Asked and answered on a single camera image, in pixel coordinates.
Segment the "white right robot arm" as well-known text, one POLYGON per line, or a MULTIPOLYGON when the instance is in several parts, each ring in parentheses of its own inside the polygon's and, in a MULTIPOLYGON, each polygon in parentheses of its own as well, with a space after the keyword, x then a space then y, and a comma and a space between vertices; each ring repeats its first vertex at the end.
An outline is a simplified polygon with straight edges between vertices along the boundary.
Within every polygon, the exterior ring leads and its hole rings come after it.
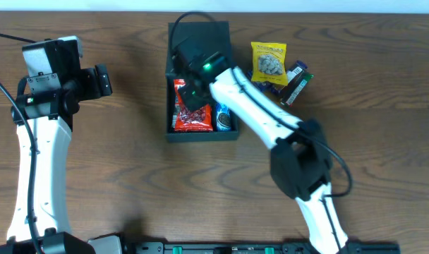
POLYGON ((220 52, 208 56, 193 40, 169 45, 173 68, 186 82, 179 95, 195 111, 210 102, 227 106, 270 151, 270 175, 295 200, 319 253, 344 253, 348 236, 332 202, 330 169, 339 155, 330 148, 320 124, 302 121, 262 94, 243 71, 220 52))

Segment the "black snack packet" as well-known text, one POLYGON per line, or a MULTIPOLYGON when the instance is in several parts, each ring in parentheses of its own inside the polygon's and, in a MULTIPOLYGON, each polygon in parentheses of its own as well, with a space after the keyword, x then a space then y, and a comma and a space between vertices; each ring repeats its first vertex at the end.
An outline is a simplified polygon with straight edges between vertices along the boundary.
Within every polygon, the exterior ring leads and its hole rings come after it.
POLYGON ((174 110, 173 110, 173 114, 172 114, 172 119, 171 119, 171 128, 175 129, 175 125, 176 125, 176 120, 178 118, 180 112, 180 104, 179 104, 179 99, 178 96, 175 96, 175 101, 174 101, 174 110))

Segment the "red Hacks candy bag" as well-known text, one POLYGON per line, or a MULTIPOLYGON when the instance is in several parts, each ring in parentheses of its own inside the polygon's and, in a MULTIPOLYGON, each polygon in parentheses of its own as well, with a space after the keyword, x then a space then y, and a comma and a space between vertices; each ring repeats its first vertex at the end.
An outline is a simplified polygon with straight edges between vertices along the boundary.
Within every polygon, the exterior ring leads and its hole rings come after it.
POLYGON ((183 104, 178 89, 185 85, 184 79, 174 79, 174 113, 171 127, 176 132, 209 132, 213 131, 212 108, 205 105, 196 111, 190 111, 183 104))

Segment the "yellow snack bag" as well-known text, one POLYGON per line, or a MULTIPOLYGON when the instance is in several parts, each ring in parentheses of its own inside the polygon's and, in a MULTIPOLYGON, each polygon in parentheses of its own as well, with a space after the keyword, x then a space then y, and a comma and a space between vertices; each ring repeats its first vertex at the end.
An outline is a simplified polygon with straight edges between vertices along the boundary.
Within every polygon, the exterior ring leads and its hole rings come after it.
POLYGON ((270 82, 286 86, 288 78, 285 69, 286 44, 275 42, 251 42, 253 50, 254 82, 270 82))

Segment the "blue Oreo cookie pack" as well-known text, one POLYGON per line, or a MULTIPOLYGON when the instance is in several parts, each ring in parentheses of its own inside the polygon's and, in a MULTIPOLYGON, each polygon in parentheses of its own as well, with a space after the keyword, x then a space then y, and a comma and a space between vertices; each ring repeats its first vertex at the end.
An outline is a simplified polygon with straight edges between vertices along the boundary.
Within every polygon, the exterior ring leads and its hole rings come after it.
POLYGON ((225 104, 217 103, 215 106, 215 110, 217 131, 231 131, 230 109, 225 104))

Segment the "dark green box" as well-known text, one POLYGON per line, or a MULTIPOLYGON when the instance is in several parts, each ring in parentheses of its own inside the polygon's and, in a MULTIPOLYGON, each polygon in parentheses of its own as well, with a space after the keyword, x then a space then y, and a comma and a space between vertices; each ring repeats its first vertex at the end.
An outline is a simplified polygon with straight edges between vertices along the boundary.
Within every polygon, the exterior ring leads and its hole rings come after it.
MULTIPOLYGON (((192 37, 204 43, 207 51, 221 52, 229 59, 232 58, 232 48, 229 33, 229 22, 219 21, 216 25, 212 22, 180 22, 177 25, 173 36, 173 45, 176 46, 184 39, 192 37)), ((171 119, 174 110, 175 92, 174 79, 180 76, 175 73, 172 60, 167 59, 165 68, 165 77, 167 80, 167 112, 166 112, 166 134, 165 137, 170 143, 185 142, 206 142, 206 141, 228 141, 237 140, 239 137, 238 117, 231 114, 231 131, 219 132, 176 132, 171 128, 171 119)))

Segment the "dark blue Eclipse mint pack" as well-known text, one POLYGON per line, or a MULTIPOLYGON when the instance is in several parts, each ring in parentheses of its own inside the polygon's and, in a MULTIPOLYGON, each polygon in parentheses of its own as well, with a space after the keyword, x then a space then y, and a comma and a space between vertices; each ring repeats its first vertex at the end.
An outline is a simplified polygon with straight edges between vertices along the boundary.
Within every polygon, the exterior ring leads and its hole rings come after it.
POLYGON ((290 83, 294 78, 299 76, 302 72, 307 69, 307 65, 302 61, 297 60, 289 69, 286 71, 287 83, 290 83))

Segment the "small red green candy bar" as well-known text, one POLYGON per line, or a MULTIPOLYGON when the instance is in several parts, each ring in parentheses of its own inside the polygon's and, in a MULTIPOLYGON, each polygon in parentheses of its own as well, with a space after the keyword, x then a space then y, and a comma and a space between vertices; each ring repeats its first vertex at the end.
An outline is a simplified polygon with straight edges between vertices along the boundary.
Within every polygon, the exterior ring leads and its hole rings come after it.
POLYGON ((281 91, 280 103, 291 106, 303 88, 313 78, 313 74, 302 71, 281 91))

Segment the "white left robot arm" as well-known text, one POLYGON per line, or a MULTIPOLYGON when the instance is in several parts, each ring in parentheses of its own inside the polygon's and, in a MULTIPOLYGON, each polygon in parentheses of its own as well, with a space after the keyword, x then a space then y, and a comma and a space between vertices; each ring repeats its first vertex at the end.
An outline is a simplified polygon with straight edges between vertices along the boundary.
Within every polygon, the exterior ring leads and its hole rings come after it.
POLYGON ((82 68, 83 47, 73 36, 25 40, 28 75, 10 100, 20 145, 16 206, 0 253, 124 253, 118 234, 84 241, 71 233, 66 206, 66 161, 73 115, 80 102, 112 94, 107 68, 82 68))

